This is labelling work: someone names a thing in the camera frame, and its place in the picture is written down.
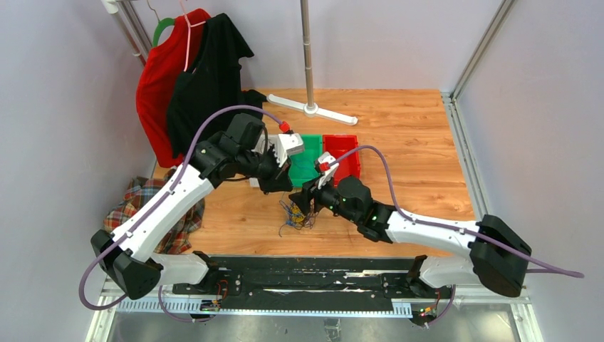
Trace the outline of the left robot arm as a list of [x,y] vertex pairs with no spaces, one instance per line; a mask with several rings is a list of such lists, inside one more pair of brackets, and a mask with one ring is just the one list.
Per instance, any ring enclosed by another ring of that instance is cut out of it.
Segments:
[[303,152],[301,136],[281,123],[282,132],[270,141],[265,128],[252,115],[235,115],[225,131],[197,143],[191,158],[131,219],[93,235],[96,263],[127,298],[173,284],[191,284],[201,294],[217,288],[218,275],[204,254],[158,254],[155,248],[195,204],[237,174],[257,179],[265,193],[293,189],[289,158]]

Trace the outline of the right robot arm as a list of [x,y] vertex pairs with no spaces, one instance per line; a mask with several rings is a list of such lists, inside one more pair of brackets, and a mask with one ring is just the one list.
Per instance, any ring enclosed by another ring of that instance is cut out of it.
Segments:
[[407,287],[415,296],[457,284],[481,284],[511,298],[521,294],[532,251],[497,216],[454,221],[398,210],[374,200],[370,189],[353,176],[337,185],[308,181],[289,199],[305,215],[329,209],[372,242],[418,244],[448,252],[449,257],[416,257],[407,277]]

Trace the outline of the green plastic bin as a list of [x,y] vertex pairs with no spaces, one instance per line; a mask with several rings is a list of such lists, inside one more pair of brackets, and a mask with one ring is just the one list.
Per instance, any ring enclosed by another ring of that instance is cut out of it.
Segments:
[[317,178],[314,163],[323,154],[322,135],[302,135],[304,151],[291,156],[288,175],[294,188],[302,187],[309,180]]

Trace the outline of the white plastic bin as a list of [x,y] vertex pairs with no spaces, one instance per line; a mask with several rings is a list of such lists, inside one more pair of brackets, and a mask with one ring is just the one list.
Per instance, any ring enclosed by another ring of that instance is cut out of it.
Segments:
[[[277,156],[276,156],[276,151],[277,151],[277,144],[278,142],[278,135],[277,134],[269,134],[268,135],[268,154],[270,157],[272,157],[273,159],[277,160]],[[257,152],[257,153],[262,153],[264,154],[264,145],[265,145],[265,138],[263,137],[263,135],[258,139],[255,148],[252,150],[253,152]],[[251,177],[249,179],[249,183],[251,187],[255,187],[255,188],[260,188],[260,183],[259,183],[259,179],[258,178],[254,178]]]

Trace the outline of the red plastic bin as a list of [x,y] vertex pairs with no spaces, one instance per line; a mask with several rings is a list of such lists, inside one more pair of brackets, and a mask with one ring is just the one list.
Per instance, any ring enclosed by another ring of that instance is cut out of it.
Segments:
[[[323,135],[323,151],[329,152],[335,159],[357,146],[358,138],[356,135]],[[337,186],[342,179],[348,176],[360,178],[360,172],[360,157],[359,153],[356,152],[339,162],[334,176],[334,185]]]

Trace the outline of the white stand with pole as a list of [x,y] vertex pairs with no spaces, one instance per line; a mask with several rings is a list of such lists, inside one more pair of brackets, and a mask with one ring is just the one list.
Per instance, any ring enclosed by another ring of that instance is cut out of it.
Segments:
[[311,27],[309,18],[309,7],[307,0],[300,0],[301,9],[301,27],[302,27],[302,42],[303,42],[303,59],[306,82],[306,102],[301,103],[288,98],[283,98],[274,94],[268,94],[267,100],[272,105],[296,110],[309,118],[323,118],[344,125],[356,125],[358,119],[354,116],[344,115],[332,110],[321,108],[315,102],[314,82],[313,82],[313,65],[312,65],[312,50],[311,50]]

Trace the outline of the black shirt on hanger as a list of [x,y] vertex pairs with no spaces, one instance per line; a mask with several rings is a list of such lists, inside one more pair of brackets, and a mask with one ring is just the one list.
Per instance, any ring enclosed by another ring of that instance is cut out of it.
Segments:
[[186,155],[195,133],[213,113],[233,105],[262,108],[266,96],[241,87],[241,58],[254,52],[227,14],[203,25],[197,56],[176,80],[167,109],[167,131],[174,158]]

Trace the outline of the plaid flannel shirt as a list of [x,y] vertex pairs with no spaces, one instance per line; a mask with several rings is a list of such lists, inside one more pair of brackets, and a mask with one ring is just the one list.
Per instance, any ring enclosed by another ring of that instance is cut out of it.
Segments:
[[[173,176],[175,170],[169,170],[160,179],[134,177],[131,179],[119,204],[114,206],[103,220],[103,229],[111,232],[131,219],[144,207]],[[158,254],[181,254],[192,247],[189,236],[202,227],[205,200],[201,199],[191,207],[155,247]]]

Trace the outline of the red shirt on hanger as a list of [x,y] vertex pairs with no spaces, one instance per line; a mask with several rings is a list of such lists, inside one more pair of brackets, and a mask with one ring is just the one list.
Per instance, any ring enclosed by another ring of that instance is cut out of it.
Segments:
[[[192,23],[211,18],[204,9],[188,13]],[[189,62],[197,56],[202,42],[203,25],[192,29]],[[160,167],[170,168],[182,162],[183,157],[172,156],[172,143],[168,135],[167,110],[178,75],[184,69],[187,25],[183,15],[175,19],[172,32],[166,40],[152,48],[140,76],[135,94],[136,111],[147,139]]]

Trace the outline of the pink clothes hanger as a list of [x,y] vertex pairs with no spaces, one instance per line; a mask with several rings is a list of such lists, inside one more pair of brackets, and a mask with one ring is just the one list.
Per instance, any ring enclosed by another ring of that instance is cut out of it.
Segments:
[[194,27],[204,25],[205,21],[198,21],[196,23],[192,23],[188,17],[188,12],[184,6],[184,1],[179,0],[179,5],[183,12],[183,17],[185,19],[185,23],[187,25],[187,40],[186,40],[186,49],[185,49],[185,54],[184,54],[184,69],[183,69],[183,71],[186,71],[189,68],[189,54],[191,51],[192,29]]

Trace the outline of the green clothes hanger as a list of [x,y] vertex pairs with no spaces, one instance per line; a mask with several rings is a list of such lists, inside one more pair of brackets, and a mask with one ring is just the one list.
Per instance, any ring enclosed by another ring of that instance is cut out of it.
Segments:
[[152,37],[152,47],[153,48],[157,47],[160,44],[160,38],[161,38],[161,35],[164,32],[164,30],[167,29],[168,27],[171,27],[174,25],[175,25],[174,18],[164,18],[164,19],[160,19],[158,21],[157,26],[153,33],[153,37]]

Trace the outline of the white clothes rack pole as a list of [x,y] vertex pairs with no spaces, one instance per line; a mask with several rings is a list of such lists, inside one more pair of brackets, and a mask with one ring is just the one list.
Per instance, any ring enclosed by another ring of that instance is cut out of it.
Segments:
[[101,0],[129,43],[132,55],[145,66],[152,42],[133,3],[131,0]]

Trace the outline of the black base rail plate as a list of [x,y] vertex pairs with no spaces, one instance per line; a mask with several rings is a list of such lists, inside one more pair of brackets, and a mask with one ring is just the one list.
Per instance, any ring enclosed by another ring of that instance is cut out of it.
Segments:
[[213,256],[200,285],[171,292],[222,300],[224,309],[268,311],[389,311],[393,300],[444,304],[451,289],[428,289],[411,277],[408,258]]

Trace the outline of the aluminium corner frame post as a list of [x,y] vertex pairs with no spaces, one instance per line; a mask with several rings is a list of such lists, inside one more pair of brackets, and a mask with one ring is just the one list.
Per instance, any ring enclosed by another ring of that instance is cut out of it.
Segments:
[[459,99],[462,93],[464,92],[475,70],[477,69],[482,58],[484,57],[484,54],[487,52],[487,49],[490,47],[491,42],[498,34],[500,28],[507,19],[510,10],[513,9],[515,4],[516,0],[503,0],[500,2],[497,10],[495,11],[495,14],[489,22],[489,25],[482,34],[476,48],[474,49],[474,52],[472,53],[470,59],[464,67],[464,70],[462,71],[460,77],[455,83],[455,86],[450,92],[450,98],[452,102]]

